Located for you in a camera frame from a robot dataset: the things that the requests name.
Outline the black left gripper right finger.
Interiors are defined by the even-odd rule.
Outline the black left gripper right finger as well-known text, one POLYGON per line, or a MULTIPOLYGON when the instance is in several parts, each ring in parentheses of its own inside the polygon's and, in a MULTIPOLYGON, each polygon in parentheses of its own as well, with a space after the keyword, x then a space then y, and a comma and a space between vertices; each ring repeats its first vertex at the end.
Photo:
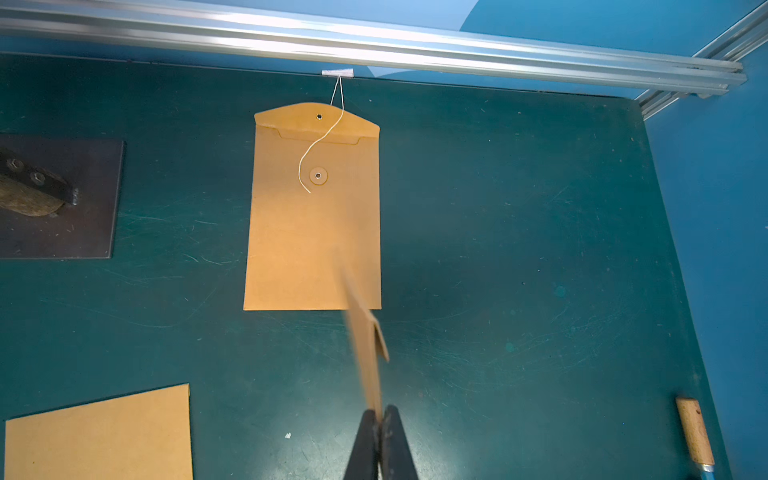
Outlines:
POLYGON ((380 426, 380 470, 384 480, 418 480, 399 410, 388 405, 380 426))

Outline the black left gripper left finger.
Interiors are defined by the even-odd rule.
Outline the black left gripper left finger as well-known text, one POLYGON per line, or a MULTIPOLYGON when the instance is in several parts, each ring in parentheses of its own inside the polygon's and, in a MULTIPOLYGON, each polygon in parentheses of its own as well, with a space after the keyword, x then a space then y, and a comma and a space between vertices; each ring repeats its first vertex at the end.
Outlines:
POLYGON ((379 477, 380 426, 374 410, 361 417, 344 480, 377 480, 379 477))

